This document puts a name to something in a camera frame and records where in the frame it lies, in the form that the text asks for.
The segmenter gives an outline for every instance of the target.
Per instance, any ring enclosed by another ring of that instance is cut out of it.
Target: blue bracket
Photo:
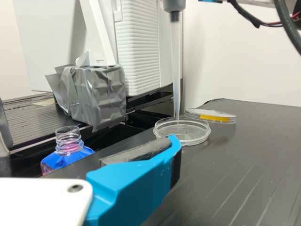
[[[163,201],[180,176],[181,143],[148,160],[112,163],[87,173],[93,200],[85,226],[140,225]]]

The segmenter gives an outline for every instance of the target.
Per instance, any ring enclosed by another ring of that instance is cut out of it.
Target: blue liquid
[[[69,154],[52,152],[41,161],[42,173],[43,175],[46,175],[54,170],[58,170],[78,160],[81,160],[93,153],[95,152],[91,148],[86,146],[83,146],[83,148],[79,151],[75,151]]]

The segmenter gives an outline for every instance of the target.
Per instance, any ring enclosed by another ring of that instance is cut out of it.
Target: black cable
[[[274,3],[287,36],[290,38],[292,44],[301,55],[301,36],[299,35],[293,20],[289,16],[285,1],[274,0]]]
[[[236,0],[228,0],[229,3],[237,10],[237,12],[242,15],[244,18],[246,18],[248,21],[250,21],[256,28],[259,28],[260,25],[266,26],[266,27],[282,27],[281,24],[268,24],[266,22],[263,22],[262,20],[254,17],[252,14],[250,14],[248,11],[246,11],[244,8],[242,8]]]

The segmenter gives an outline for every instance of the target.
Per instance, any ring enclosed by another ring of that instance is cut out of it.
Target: petri dish lid
[[[207,140],[211,130],[209,123],[188,117],[164,118],[156,122],[153,133],[156,138],[175,134],[182,146],[191,146]]]
[[[185,110],[185,116],[195,120],[204,120],[214,123],[235,124],[236,115],[215,110],[188,108]]]

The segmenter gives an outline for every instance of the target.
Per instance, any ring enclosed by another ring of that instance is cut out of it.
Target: yellow label
[[[230,119],[228,117],[220,117],[220,116],[213,116],[209,114],[200,114],[200,119],[204,120],[213,120],[213,121],[222,121],[222,122],[229,122]]]

